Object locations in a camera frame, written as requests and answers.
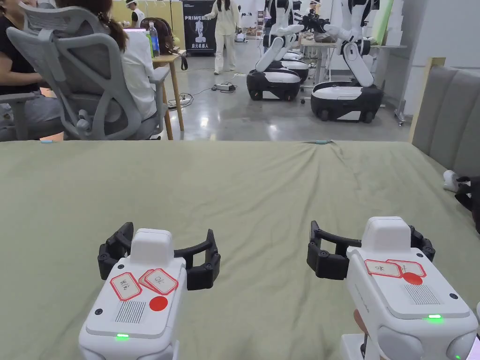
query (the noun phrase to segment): bed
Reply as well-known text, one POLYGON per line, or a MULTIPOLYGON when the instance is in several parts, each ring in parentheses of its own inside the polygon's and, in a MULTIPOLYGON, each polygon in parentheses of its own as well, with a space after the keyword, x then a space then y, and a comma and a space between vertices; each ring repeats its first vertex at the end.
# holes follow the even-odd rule
POLYGON ((184 299, 182 359, 339 359, 359 330, 345 284, 306 264, 312 220, 358 238, 371 216, 403 217, 474 308, 480 239, 443 171, 408 143, 0 144, 0 359, 81 359, 98 247, 127 221, 176 248, 215 233, 220 276, 184 299))

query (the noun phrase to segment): green bottle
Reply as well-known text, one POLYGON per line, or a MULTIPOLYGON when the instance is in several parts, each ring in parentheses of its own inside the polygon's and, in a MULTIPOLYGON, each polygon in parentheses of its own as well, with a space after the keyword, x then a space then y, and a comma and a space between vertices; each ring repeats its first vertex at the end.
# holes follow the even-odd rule
POLYGON ((150 34, 149 34, 149 33, 146 33, 145 35, 146 35, 146 37, 148 38, 148 41, 150 42, 150 55, 152 56, 152 59, 153 59, 152 38, 150 37, 150 34))

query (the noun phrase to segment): gray upholstered headboard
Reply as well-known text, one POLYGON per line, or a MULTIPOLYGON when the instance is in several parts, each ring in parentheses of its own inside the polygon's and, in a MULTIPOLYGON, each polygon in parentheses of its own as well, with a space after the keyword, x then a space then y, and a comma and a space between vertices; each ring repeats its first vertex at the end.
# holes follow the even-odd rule
POLYGON ((480 176, 480 75, 433 66, 412 144, 458 175, 480 176))

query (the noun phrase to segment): poster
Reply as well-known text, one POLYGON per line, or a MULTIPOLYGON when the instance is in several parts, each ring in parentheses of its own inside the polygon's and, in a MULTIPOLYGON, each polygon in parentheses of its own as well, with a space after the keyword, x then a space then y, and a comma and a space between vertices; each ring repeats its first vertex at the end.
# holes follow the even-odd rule
POLYGON ((215 53, 216 19, 202 20, 202 16, 212 11, 214 0, 183 1, 183 25, 185 47, 189 53, 215 53))

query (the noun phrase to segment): water bottle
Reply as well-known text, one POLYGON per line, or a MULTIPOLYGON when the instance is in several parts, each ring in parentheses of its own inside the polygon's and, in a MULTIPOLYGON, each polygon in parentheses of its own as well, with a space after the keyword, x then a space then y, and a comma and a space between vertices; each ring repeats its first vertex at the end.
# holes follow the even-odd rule
POLYGON ((152 52, 153 56, 160 56, 160 45, 158 43, 158 33, 156 32, 155 27, 153 26, 153 23, 150 23, 150 28, 148 29, 148 32, 150 33, 150 38, 152 39, 152 52))

